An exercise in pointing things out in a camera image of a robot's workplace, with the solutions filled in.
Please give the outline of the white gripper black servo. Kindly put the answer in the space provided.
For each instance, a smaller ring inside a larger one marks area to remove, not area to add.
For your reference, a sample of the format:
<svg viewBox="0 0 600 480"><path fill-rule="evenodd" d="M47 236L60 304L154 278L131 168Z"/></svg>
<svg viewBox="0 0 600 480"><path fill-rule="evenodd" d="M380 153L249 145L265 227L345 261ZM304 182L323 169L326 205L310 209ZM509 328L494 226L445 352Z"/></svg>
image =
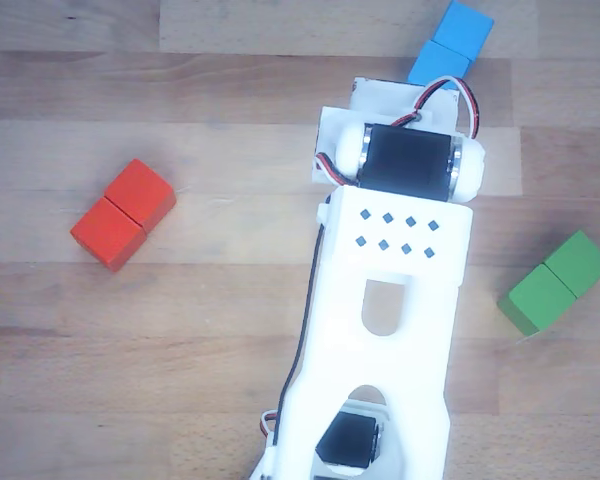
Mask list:
<svg viewBox="0 0 600 480"><path fill-rule="evenodd" d="M423 91L424 87L419 85L356 77L350 109L389 117L388 122L392 123L413 111L414 103ZM411 122L408 128L454 133L461 99L458 90L437 90L420 108L421 119Z"/></svg>

